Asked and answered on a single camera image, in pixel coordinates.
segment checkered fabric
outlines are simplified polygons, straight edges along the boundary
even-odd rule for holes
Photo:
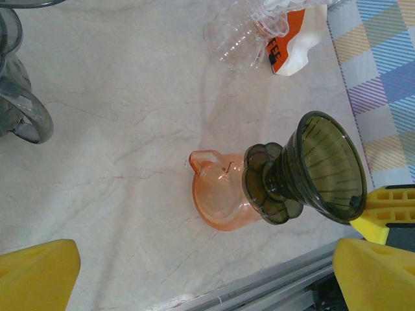
[[[343,0],[327,20],[373,185],[415,183],[415,0]]]

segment dripper flower-shaped base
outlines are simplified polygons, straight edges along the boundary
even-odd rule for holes
[[[267,188],[268,172],[282,150],[283,147],[277,143],[256,144],[246,151],[244,157],[244,193],[263,219],[275,225],[297,218],[303,211],[303,204]]]

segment glass pitcher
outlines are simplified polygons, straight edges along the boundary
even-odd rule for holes
[[[51,138],[53,122],[45,106],[31,93],[25,66],[14,55],[22,39],[17,14],[0,8],[0,137],[12,132],[30,143],[42,144]]]
[[[262,219],[243,192],[243,154],[194,151],[189,163],[195,171],[193,201],[207,224],[221,231],[233,231]]]

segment gray glass pitcher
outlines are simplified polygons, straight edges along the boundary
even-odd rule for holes
[[[25,66],[14,55],[22,39],[17,14],[0,8],[0,137],[12,132],[30,143],[42,144],[51,138],[53,122],[32,94]]]

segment orange glass pitcher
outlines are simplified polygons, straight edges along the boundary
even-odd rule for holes
[[[243,192],[243,154],[194,151],[189,163],[195,171],[193,201],[207,224],[231,231],[261,219]]]

